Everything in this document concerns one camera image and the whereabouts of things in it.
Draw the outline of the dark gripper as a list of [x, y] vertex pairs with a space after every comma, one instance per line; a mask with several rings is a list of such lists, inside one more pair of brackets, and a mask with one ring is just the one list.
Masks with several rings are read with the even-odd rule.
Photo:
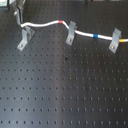
[[14, 7], [14, 16], [16, 17], [16, 22], [20, 26], [22, 23], [20, 11], [24, 10], [24, 6], [27, 0], [9, 0], [9, 4]]

